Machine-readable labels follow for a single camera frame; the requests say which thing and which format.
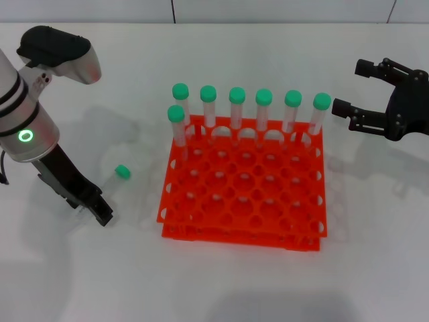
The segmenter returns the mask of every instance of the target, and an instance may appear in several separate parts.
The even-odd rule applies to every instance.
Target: orange test tube rack
[[[320,250],[327,236],[322,131],[306,146],[308,123],[283,133],[275,120],[259,132],[254,119],[243,119],[241,129],[231,129],[229,117],[217,117],[214,128],[205,128],[204,116],[190,119],[186,152],[172,142],[157,218],[162,236]],[[230,136],[213,135],[219,127]],[[255,138],[241,137],[249,128]],[[272,130],[283,138],[270,139]]]

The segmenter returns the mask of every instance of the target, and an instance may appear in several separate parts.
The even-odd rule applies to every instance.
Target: loose green cap
[[[115,169],[116,174],[119,178],[129,180],[131,178],[131,171],[122,164],[118,165]]]
[[[170,122],[179,123],[184,120],[185,111],[180,105],[173,105],[168,108],[167,115]]]
[[[290,107],[298,107],[301,105],[302,95],[299,91],[288,91],[284,98],[284,103]]]
[[[330,107],[332,99],[326,93],[319,93],[314,97],[313,106],[319,111],[326,111]]]
[[[273,101],[273,95],[269,89],[259,89],[256,92],[256,103],[261,106],[268,106]]]
[[[173,97],[175,99],[187,99],[189,96],[189,89],[186,84],[178,83],[173,86]]]
[[[216,100],[216,89],[211,85],[206,85],[201,88],[200,97],[204,103],[212,103]]]
[[[234,87],[229,91],[229,101],[232,104],[243,104],[246,100],[246,92],[241,87]]]

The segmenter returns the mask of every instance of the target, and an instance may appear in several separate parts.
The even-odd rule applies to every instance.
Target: white tabletop
[[[30,24],[0,24],[0,47],[15,53]],[[429,139],[400,142],[324,123],[329,237],[319,253],[174,241],[156,213],[172,139],[171,87],[218,90],[227,115],[231,87],[299,89],[308,121],[314,94],[330,93],[384,111],[392,86],[354,75],[356,61],[389,57],[429,70],[428,25],[54,24],[95,47],[102,79],[56,78],[40,101],[60,128],[60,145],[102,185],[126,163],[133,179],[113,196],[117,219],[101,227],[72,209],[31,164],[6,158],[0,186],[0,320],[347,321],[427,320],[429,296]]]

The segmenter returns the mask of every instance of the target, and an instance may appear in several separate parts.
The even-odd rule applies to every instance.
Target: rack hole
[[[240,166],[252,166],[256,161],[256,156],[252,152],[242,151],[237,156],[237,163]]]
[[[161,210],[160,216],[162,219],[165,219],[167,215],[167,208]]]
[[[174,206],[179,211],[190,211],[195,206],[195,195],[194,193],[187,192],[182,193],[174,203]]]
[[[206,184],[211,188],[222,188],[227,183],[227,176],[224,172],[221,171],[212,171],[208,174],[206,178]]]
[[[226,126],[218,126],[216,128],[213,129],[212,131],[212,139],[217,139],[220,137],[226,137],[226,138],[230,138],[231,137],[231,130],[229,129],[229,127]]]
[[[308,188],[308,183],[304,179],[293,178],[290,183],[290,188],[294,192],[295,195],[299,197],[305,197],[310,193],[310,189]]]
[[[265,133],[265,135],[263,136],[264,140],[269,140],[269,141],[277,141],[279,142],[279,144],[283,144],[284,143],[284,136],[283,134],[276,130],[276,129],[271,129],[269,131],[267,131]]]
[[[280,157],[279,154],[274,154],[274,153],[266,154],[263,157],[262,162],[268,168],[276,169],[282,166],[282,158]]]
[[[177,190],[178,190],[177,185],[175,185],[171,182],[166,185],[167,193],[175,193]]]
[[[225,204],[223,202],[222,196],[220,195],[211,195],[208,196],[208,198],[205,198],[205,200],[202,202],[202,209],[208,214],[208,215],[217,215],[219,214]]]
[[[253,205],[247,197],[238,197],[231,203],[233,215],[245,217],[253,211]]]
[[[260,213],[269,218],[277,219],[282,216],[282,207],[273,199],[267,199],[262,203]]]
[[[225,151],[218,151],[217,152],[217,156],[219,157],[219,158],[224,158],[224,157],[226,157],[228,154],[225,152]]]
[[[247,172],[242,172],[234,177],[234,187],[238,191],[248,191],[255,186],[255,179]]]
[[[182,186],[194,186],[198,180],[199,175],[196,169],[182,172],[178,177],[178,182]]]
[[[323,233],[324,231],[324,225],[323,225],[323,222],[321,221],[313,222],[310,228],[314,233]]]
[[[311,167],[309,159],[298,156],[293,156],[290,159],[290,165],[298,171],[308,171]]]
[[[170,167],[171,167],[171,169],[180,169],[181,168],[181,162],[180,161],[178,161],[178,160],[176,160],[176,159],[173,159],[171,162],[170,162]]]
[[[307,220],[308,213],[306,208],[301,203],[293,203],[289,208],[290,217],[299,220]]]
[[[281,191],[282,182],[276,176],[269,175],[262,180],[261,187],[267,194],[273,195]]]
[[[229,161],[229,155],[223,150],[213,150],[208,154],[208,159],[213,164],[222,164]]]
[[[262,219],[259,216],[253,216],[250,218],[249,224],[253,228],[259,228],[262,226]]]
[[[323,198],[320,195],[311,196],[310,202],[315,206],[321,206],[321,205],[323,205]]]
[[[312,180],[319,181],[319,180],[322,178],[322,173],[321,173],[321,171],[318,171],[318,170],[316,170],[316,171],[312,171],[312,172],[310,173],[310,178],[311,178]]]
[[[246,127],[244,129],[241,129],[239,132],[239,140],[241,139],[257,139],[257,133],[254,129],[251,129],[250,127]]]
[[[191,150],[191,152],[189,153],[189,160],[190,162],[195,162],[195,161],[199,161],[202,158],[202,150],[195,148],[193,150]]]

